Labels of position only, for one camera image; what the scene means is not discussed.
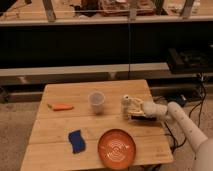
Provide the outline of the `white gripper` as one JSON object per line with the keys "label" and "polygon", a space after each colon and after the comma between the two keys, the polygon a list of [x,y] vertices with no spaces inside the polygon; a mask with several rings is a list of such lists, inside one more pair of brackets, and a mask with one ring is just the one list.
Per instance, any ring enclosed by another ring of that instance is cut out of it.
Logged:
{"label": "white gripper", "polygon": [[152,101],[145,101],[139,98],[130,98],[130,105],[140,106],[140,109],[130,109],[132,119],[156,121],[157,119],[164,120],[167,116],[167,106],[157,104]]}

